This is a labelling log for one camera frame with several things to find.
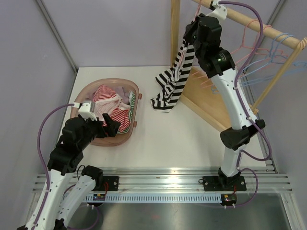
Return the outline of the mauve tank top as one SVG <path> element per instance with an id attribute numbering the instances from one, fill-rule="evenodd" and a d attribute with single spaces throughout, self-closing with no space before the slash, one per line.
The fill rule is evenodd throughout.
<path id="1" fill-rule="evenodd" d="M 122 86 L 109 87 L 106 85 L 100 85 L 97 90 L 89 94 L 87 99 L 95 103 L 128 103 L 128 99 L 125 101 L 124 93 L 127 92 Z"/>

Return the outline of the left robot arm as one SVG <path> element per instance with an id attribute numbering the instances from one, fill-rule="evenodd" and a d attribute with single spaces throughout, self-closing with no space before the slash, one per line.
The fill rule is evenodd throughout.
<path id="1" fill-rule="evenodd" d="M 83 150 L 96 138 L 115 137 L 120 122 L 108 114 L 104 120 L 81 116 L 66 121 L 56 147 L 50 154 L 44 190 L 37 206 L 21 230 L 66 230 L 75 211 L 89 194 L 103 187 L 103 171 L 86 166 L 68 195 L 65 190 L 83 159 Z"/>

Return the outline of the black white striped tank top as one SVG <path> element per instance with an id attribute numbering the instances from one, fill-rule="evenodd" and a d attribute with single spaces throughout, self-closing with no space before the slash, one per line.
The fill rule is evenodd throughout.
<path id="1" fill-rule="evenodd" d="M 174 108 L 185 88 L 194 57 L 193 46 L 183 40 L 173 66 L 155 77 L 161 90 L 150 100 L 154 110 L 168 113 Z"/>

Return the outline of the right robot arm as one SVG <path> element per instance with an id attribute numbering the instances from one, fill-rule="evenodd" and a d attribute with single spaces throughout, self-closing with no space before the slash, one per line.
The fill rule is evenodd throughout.
<path id="1" fill-rule="evenodd" d="M 202 180 L 205 191 L 245 191 L 245 182 L 237 165 L 239 154 L 265 127 L 265 122 L 257 119 L 242 94 L 231 54 L 220 46 L 221 33 L 222 27 L 217 18 L 200 14 L 186 26 L 184 34 L 184 39 L 193 45 L 200 68 L 221 95 L 231 121 L 231 127 L 220 133 L 225 151 L 218 174 Z"/>

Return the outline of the pink hanger of mauve top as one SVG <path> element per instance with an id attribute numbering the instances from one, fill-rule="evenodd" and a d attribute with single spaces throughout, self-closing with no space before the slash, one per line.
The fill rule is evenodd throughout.
<path id="1" fill-rule="evenodd" d="M 254 43 L 253 43 L 252 46 L 246 46 L 246 45 L 245 45 L 246 30 L 247 30 L 248 26 L 249 26 L 250 24 L 252 24 L 253 22 L 256 22 L 256 20 L 253 20 L 252 22 L 248 23 L 248 24 L 244 27 L 243 34 L 242 34 L 241 44 L 240 44 L 240 46 L 239 46 L 237 49 L 235 49 L 235 50 L 233 50 L 232 52 L 230 52 L 231 55 L 233 55 L 234 53 L 236 53 L 237 51 L 239 51 L 239 50 L 241 50 L 241 49 L 243 49 L 243 48 L 249 49 L 249 50 L 251 50 L 251 51 L 255 48 L 256 43 L 257 43 L 257 40 L 258 40 L 259 38 L 261 38 L 260 32 L 257 33 L 256 38 L 255 38 L 255 41 L 254 41 Z M 255 52 L 255 54 L 263 55 L 264 53 L 262 53 L 262 50 L 263 50 L 263 51 L 269 52 L 268 49 L 265 49 L 265 48 L 258 48 L 257 51 Z M 213 91 L 217 91 L 217 89 L 213 86 L 213 83 L 212 83 L 211 80 L 206 80 L 205 82 L 201 83 L 201 89 L 206 89 L 206 88 L 211 88 L 211 89 L 213 89 Z"/>

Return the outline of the blue hanger of green top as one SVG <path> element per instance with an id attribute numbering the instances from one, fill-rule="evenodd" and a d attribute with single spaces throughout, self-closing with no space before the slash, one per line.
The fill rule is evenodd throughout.
<path id="1" fill-rule="evenodd" d="M 247 87 L 272 80 L 274 75 L 269 68 L 281 66 L 288 60 L 289 55 L 280 47 L 283 41 L 293 37 L 289 33 L 282 33 L 272 40 L 269 49 L 257 52 L 259 58 L 243 68 L 239 77 L 240 86 Z"/>

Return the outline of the green striped tank top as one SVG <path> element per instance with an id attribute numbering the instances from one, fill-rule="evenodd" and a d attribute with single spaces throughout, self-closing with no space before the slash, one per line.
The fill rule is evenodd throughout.
<path id="1" fill-rule="evenodd" d="M 120 115 L 120 127 L 118 130 L 119 134 L 128 133 L 132 125 L 133 112 L 136 103 L 136 94 L 133 91 L 125 92 L 125 101 L 128 99 L 128 103 L 125 103 L 129 107 L 128 110 L 124 110 L 122 115 Z"/>

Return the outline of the red striped tank top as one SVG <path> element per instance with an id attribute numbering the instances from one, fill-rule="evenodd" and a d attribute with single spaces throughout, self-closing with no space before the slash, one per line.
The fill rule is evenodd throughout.
<path id="1" fill-rule="evenodd" d="M 118 133 L 127 133 L 133 116 L 136 95 L 133 91 L 126 91 L 123 87 L 110 88 L 100 85 L 93 94 L 95 103 L 94 115 L 104 121 L 103 114 L 108 114 L 114 121 L 120 122 Z"/>

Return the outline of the pink hanger of black top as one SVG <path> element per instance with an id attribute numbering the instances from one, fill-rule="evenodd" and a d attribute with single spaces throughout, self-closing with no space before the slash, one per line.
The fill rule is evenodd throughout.
<path id="1" fill-rule="evenodd" d="M 192 24 L 193 22 L 195 22 L 196 20 L 196 17 L 199 15 L 200 13 L 200 9 L 201 9 L 201 1 L 199 2 L 198 6 L 197 6 L 197 9 L 196 9 L 196 12 L 190 22 L 190 24 Z M 184 46 L 183 46 L 183 49 L 182 49 L 182 53 L 181 53 L 181 57 L 179 59 L 179 64 L 181 64 L 184 59 L 185 59 L 185 55 L 186 55 L 186 52 L 187 52 L 187 49 L 188 49 L 188 46 L 189 46 L 189 43 L 186 41 L 185 38 L 183 38 L 183 41 L 185 42 Z"/>

